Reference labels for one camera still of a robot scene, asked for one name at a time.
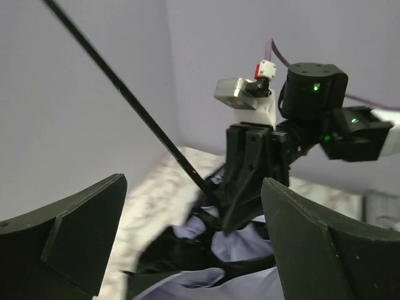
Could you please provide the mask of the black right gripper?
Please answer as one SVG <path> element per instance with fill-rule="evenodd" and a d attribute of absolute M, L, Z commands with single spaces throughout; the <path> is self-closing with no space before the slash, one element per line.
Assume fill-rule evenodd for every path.
<path fill-rule="evenodd" d="M 229 127 L 226 146 L 225 193 L 231 194 L 232 201 L 221 229 L 223 233 L 232 233 L 263 214 L 264 178 L 289 185 L 289 150 L 286 133 L 246 122 Z"/>

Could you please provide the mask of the lavender folding umbrella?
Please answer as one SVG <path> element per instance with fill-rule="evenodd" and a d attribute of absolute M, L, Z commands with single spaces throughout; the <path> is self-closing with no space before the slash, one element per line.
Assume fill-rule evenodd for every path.
<path fill-rule="evenodd" d="M 218 267 L 199 267 L 156 273 L 154 282 L 137 272 L 139 260 L 165 230 L 171 230 L 175 246 L 191 246 L 201 254 L 211 250 L 198 243 L 204 223 L 189 216 L 198 200 L 195 184 L 202 184 L 203 179 L 62 8 L 55 1 L 47 1 L 46 6 L 171 154 L 128 195 L 99 298 L 282 299 L 275 267 L 260 266 L 258 271 L 233 278 Z"/>

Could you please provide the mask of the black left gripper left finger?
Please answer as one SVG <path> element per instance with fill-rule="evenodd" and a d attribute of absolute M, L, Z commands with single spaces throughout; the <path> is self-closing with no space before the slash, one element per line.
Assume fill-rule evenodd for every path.
<path fill-rule="evenodd" d="M 1 221 L 1 299 L 92 299 L 101 284 L 128 183 L 113 174 Z"/>

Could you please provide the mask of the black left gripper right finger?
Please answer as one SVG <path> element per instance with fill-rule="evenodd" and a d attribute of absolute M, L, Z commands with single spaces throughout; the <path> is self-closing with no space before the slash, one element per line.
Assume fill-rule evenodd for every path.
<path fill-rule="evenodd" d="M 285 299 L 399 299 L 399 233 L 347 217 L 272 178 L 261 191 Z"/>

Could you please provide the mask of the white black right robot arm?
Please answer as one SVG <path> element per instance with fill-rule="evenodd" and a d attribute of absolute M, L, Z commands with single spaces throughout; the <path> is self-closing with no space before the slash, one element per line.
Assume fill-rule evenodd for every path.
<path fill-rule="evenodd" d="M 222 79 L 214 97 L 235 110 L 226 132 L 221 229 L 229 234 L 262 213 L 265 178 L 289 185 L 291 164 L 320 145 L 330 160 L 375 161 L 399 152 L 399 113 L 343 104 L 348 75 L 333 64 L 288 67 L 279 94 L 276 65 L 263 60 L 254 79 Z"/>

